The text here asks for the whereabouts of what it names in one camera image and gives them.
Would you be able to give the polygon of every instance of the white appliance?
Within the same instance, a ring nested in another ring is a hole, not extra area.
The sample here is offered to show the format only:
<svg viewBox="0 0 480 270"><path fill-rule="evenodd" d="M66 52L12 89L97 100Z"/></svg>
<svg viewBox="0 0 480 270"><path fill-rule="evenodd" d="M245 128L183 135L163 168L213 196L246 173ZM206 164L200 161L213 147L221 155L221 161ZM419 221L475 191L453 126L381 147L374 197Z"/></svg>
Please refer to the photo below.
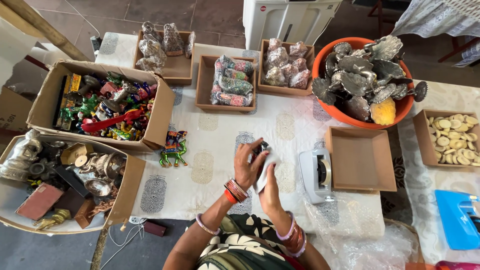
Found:
<svg viewBox="0 0 480 270"><path fill-rule="evenodd" d="M245 47L260 50L262 39L313 45L342 0L244 0Z"/></svg>

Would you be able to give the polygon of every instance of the metal bowl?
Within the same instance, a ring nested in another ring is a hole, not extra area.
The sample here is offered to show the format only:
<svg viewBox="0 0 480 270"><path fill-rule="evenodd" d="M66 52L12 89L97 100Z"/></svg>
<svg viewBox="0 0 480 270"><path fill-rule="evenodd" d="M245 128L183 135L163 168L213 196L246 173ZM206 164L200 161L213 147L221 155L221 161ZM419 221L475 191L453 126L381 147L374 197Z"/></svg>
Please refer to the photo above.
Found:
<svg viewBox="0 0 480 270"><path fill-rule="evenodd" d="M112 192L112 186L102 179L90 178L85 181L85 188L95 196L107 196Z"/></svg>

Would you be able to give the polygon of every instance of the blue iron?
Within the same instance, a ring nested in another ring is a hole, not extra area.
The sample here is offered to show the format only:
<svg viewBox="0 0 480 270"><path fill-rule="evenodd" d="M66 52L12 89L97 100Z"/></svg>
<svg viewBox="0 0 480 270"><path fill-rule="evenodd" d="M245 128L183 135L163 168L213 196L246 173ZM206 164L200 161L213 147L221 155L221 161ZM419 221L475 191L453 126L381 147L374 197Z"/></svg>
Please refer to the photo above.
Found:
<svg viewBox="0 0 480 270"><path fill-rule="evenodd" d="M479 197L464 192L435 190L438 210L451 249L480 249Z"/></svg>

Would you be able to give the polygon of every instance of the white cable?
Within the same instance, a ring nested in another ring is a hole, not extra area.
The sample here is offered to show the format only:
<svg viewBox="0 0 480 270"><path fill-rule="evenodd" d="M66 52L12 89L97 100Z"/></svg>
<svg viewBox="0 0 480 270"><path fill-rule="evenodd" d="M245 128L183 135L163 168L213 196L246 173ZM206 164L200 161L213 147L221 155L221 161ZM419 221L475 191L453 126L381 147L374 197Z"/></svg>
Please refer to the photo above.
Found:
<svg viewBox="0 0 480 270"><path fill-rule="evenodd" d="M116 244L117 246L121 246L121 248L120 248L117 252L115 252L115 253L112 255L112 257L110 257L110 259L108 259L108 260L105 262L105 264L100 268L100 270L102 270L102 269L107 265L107 263L110 262L110 261L113 259L113 257L115 257L115 255L116 255L117 253L119 253L124 247L126 247L126 246L128 245L128 243L130 243L130 241L131 241L138 233L140 233L140 239L143 239L143 238L144 238L144 235L145 235L145 229L144 229L143 222L142 222L142 223L138 223L137 226L134 226L134 227L132 227L132 228L130 229L130 231L129 231L128 234L127 234L127 237L125 238L125 241L123 242L123 244L119 245L119 244L117 244L117 242L115 242L115 240L113 240L113 238L112 238L112 236L111 236L111 234L110 234L110 229L111 229L111 228L112 228L112 227L110 227L110 228L108 229L108 235L110 236L110 239L112 239L113 243ZM128 235L130 234L130 232L132 232L132 230L133 230L134 228L138 228L138 231L127 241Z"/></svg>
<svg viewBox="0 0 480 270"><path fill-rule="evenodd" d="M65 2L67 2L67 4L69 4L78 13L78 15L80 15L84 20L86 20L87 23L89 25L91 25L93 27L93 29L95 29L95 31L98 33L98 37L100 37L100 32L95 28L95 26L93 26L87 19L85 19L85 17L83 15L81 15L80 12L78 12L78 10L76 8L74 8L74 6L72 6L72 4L68 3L67 0L65 0Z"/></svg>

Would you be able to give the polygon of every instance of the red bangle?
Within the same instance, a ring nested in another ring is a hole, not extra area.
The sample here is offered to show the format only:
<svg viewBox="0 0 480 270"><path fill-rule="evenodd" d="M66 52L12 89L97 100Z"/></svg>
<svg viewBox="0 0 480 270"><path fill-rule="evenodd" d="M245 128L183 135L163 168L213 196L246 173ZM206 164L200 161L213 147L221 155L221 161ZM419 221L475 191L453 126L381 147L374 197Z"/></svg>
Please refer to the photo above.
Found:
<svg viewBox="0 0 480 270"><path fill-rule="evenodd" d="M236 204L237 203L237 200L232 196L232 194L228 191L228 189L225 189L225 196L227 197L227 199L233 203L233 204Z"/></svg>

